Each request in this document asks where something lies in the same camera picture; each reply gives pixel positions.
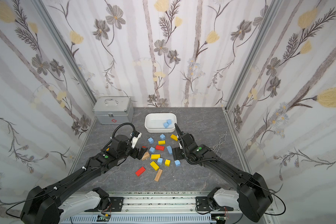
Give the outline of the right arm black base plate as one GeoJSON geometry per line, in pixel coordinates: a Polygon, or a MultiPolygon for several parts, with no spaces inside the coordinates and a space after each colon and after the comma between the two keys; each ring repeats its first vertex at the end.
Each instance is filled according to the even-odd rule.
{"type": "Polygon", "coordinates": [[[234,211],[233,208],[228,206],[219,206],[216,202],[213,202],[212,198],[208,197],[195,197],[196,211],[198,213],[208,213],[208,212],[225,212],[234,211]]]}

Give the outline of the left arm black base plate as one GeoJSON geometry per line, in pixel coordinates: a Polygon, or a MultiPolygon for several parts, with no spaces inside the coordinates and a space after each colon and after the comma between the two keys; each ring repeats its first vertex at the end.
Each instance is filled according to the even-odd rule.
{"type": "Polygon", "coordinates": [[[121,212],[124,197],[104,197],[96,209],[101,212],[121,212]]]}

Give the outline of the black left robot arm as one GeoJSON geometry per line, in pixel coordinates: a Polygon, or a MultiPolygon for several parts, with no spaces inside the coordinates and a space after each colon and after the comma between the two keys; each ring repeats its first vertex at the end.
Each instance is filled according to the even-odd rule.
{"type": "Polygon", "coordinates": [[[70,198],[91,180],[116,167],[127,157],[141,159],[136,143],[141,133],[134,131],[131,137],[118,135],[97,155],[66,178],[45,188],[35,187],[29,194],[20,214],[25,224],[58,224],[83,211],[103,211],[111,205],[109,194],[97,187],[88,194],[70,198]]]}

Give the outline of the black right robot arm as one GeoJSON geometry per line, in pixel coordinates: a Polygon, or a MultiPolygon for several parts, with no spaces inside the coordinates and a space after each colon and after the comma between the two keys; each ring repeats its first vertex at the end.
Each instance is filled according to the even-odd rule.
{"type": "Polygon", "coordinates": [[[190,133],[177,132],[184,159],[190,165],[200,165],[218,174],[235,190],[214,188],[207,197],[209,210],[222,207],[240,209],[251,221],[258,222],[273,202],[265,179],[258,173],[249,174],[220,158],[211,148],[197,145],[190,133]]]}

